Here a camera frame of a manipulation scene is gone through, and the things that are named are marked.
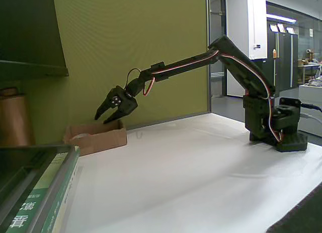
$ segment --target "brown cylinder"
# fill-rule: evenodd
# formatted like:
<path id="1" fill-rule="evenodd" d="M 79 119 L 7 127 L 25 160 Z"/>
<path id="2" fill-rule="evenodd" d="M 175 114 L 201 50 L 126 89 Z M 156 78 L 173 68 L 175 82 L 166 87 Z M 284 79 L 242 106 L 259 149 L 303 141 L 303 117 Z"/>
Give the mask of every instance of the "brown cylinder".
<path id="1" fill-rule="evenodd" d="M 35 144 L 25 96 L 17 92 L 16 88 L 0 92 L 0 146 Z"/>

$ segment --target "cardboard box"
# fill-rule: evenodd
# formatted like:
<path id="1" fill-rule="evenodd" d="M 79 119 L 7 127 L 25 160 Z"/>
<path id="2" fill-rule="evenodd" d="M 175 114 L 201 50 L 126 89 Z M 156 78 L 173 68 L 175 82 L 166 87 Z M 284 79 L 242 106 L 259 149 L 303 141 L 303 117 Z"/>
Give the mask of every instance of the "cardboard box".
<path id="1" fill-rule="evenodd" d="M 69 126 L 66 129 L 64 142 L 79 146 L 79 155 L 84 156 L 126 145 L 126 129 L 120 120 L 107 124 Z"/>

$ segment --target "dark shelf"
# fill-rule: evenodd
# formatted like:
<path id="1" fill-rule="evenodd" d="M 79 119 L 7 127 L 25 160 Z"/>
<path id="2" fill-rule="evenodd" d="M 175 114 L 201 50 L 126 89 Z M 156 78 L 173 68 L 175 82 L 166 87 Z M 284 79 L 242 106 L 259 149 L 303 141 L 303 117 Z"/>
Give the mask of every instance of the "dark shelf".
<path id="1" fill-rule="evenodd" d="M 67 76 L 54 0 L 0 0 L 0 81 Z"/>

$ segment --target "black robotic arm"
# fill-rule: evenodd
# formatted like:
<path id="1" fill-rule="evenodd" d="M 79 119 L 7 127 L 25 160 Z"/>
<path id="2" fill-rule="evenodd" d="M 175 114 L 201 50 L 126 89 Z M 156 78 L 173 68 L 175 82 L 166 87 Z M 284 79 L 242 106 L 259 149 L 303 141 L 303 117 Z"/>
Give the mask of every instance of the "black robotic arm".
<path id="1" fill-rule="evenodd" d="M 207 52 L 169 65 L 163 62 L 140 71 L 138 78 L 117 86 L 107 95 L 97 109 L 97 120 L 109 108 L 118 107 L 104 123 L 129 115 L 136 107 L 135 96 L 141 91 L 146 96 L 153 83 L 205 65 L 222 61 L 234 78 L 245 88 L 245 126 L 251 132 L 251 141 L 264 141 L 279 151 L 305 150 L 307 137 L 297 132 L 300 104 L 297 99 L 281 98 L 280 106 L 274 107 L 272 96 L 275 87 L 269 83 L 260 69 L 244 55 L 226 36 L 215 40 Z M 145 90 L 145 83 L 150 85 Z"/>

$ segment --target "white tablecloth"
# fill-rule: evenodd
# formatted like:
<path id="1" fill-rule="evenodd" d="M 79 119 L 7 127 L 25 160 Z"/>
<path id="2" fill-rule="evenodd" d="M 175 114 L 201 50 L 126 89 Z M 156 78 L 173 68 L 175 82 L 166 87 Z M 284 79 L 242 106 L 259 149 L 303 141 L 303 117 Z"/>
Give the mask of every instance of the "white tablecloth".
<path id="1" fill-rule="evenodd" d="M 265 232 L 322 181 L 322 147 L 250 144 L 214 114 L 128 131 L 81 157 L 63 232 Z"/>

